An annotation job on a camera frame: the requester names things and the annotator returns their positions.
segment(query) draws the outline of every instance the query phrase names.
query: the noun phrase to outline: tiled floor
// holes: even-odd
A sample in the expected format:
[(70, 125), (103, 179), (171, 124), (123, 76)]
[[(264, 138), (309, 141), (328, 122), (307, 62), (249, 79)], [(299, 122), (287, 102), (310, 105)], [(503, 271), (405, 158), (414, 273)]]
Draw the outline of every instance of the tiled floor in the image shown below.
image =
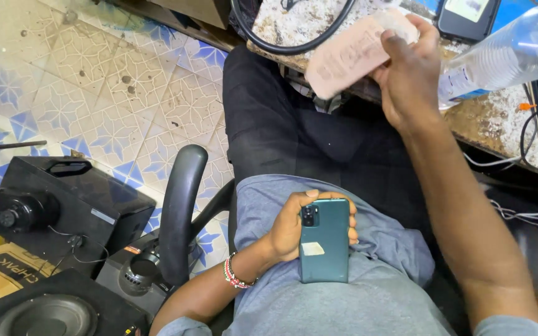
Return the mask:
[[(65, 16), (68, 9), (78, 13)], [(91, 0), (0, 0), (0, 181), (12, 156), (71, 149), (157, 201), (159, 225), (177, 151), (209, 152), (197, 211), (233, 178), (226, 158), (226, 53), (151, 20)], [(227, 213), (198, 236), (193, 273), (227, 256)]]

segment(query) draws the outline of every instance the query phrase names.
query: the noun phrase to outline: person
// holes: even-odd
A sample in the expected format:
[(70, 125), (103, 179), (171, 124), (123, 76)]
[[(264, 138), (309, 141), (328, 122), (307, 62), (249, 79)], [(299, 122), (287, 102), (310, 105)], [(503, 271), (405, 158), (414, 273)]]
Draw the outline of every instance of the person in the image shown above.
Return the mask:
[[(220, 263), (169, 297), (152, 336), (211, 335), (206, 324), (234, 299), (223, 335), (453, 335), (422, 288), (438, 250), (474, 335), (538, 335), (526, 262), (438, 110), (438, 31), (407, 18), (419, 41), (386, 30), (390, 63), (371, 73), (383, 113), (357, 103), (317, 112), (275, 63), (232, 50), (223, 93), (237, 183), (230, 263), (254, 286), (228, 283)], [(303, 284), (300, 210), (334, 197), (350, 201), (348, 283)]]

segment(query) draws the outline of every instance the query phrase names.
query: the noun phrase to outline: workbench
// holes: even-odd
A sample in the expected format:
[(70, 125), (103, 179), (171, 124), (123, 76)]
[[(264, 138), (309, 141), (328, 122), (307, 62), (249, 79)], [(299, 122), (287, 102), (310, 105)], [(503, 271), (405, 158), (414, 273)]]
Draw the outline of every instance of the workbench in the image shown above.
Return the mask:
[[(253, 31), (265, 41), (277, 45), (300, 45), (322, 33), (339, 15), (345, 0), (300, 0), (289, 11), (281, 6), (281, 0), (264, 0), (253, 26)], [(352, 25), (356, 20), (382, 8), (395, 7), (401, 12), (415, 13), (433, 21), (437, 11), (437, 0), (357, 0), (335, 34)], [(526, 12), (534, 4), (529, 0), (503, 0), (500, 5), (493, 32)], [(468, 49), (460, 42), (441, 39), (440, 50), (443, 59), (452, 58)], [(248, 48), (277, 63), (304, 73), (312, 51), (295, 56), (280, 56), (260, 50), (250, 41)], [(349, 92), (364, 99), (380, 102), (381, 94), (377, 84), (370, 78), (363, 78), (352, 85)], [(519, 156), (520, 132), (530, 111), (520, 111), (519, 103), (528, 102), (522, 86), (495, 91), (489, 95), (464, 101), (447, 111), (442, 111), (452, 132), (460, 141), (483, 149), (501, 158)], [(535, 126), (532, 121), (527, 128), (526, 139), (530, 139)], [(531, 151), (538, 147), (538, 139)], [(538, 153), (528, 156), (531, 164), (538, 167)]]

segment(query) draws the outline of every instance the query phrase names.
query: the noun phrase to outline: gray t-shirt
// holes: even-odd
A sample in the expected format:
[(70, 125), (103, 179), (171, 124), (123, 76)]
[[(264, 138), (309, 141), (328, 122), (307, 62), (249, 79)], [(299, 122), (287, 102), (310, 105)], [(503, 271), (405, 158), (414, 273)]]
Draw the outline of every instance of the gray t-shirt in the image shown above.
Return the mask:
[[(294, 191), (338, 191), (356, 205), (360, 243), (351, 247), (348, 283), (302, 284), (299, 260), (279, 263), (235, 302), (234, 321), (223, 335), (454, 335), (421, 288), (433, 272), (422, 236), (406, 230), (346, 190), (288, 175), (259, 175), (237, 186), (236, 248), (263, 236)], [(538, 335), (538, 324), (513, 316), (492, 316), (475, 335)], [(160, 336), (210, 336), (201, 322), (181, 317)]]

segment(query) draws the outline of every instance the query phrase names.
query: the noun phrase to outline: red and white bracelet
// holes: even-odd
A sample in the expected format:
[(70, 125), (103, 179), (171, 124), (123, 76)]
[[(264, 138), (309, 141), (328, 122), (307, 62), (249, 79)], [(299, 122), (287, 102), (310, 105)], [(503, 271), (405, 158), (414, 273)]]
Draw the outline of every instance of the red and white bracelet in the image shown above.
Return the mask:
[(231, 270), (231, 258), (235, 256), (235, 254), (238, 252), (232, 253), (224, 262), (224, 276), (225, 280), (229, 282), (230, 285), (234, 286), (234, 288), (250, 288), (254, 286), (257, 283), (258, 278), (255, 279), (252, 283), (245, 283), (244, 281), (241, 281), (240, 279), (235, 277), (234, 271)]

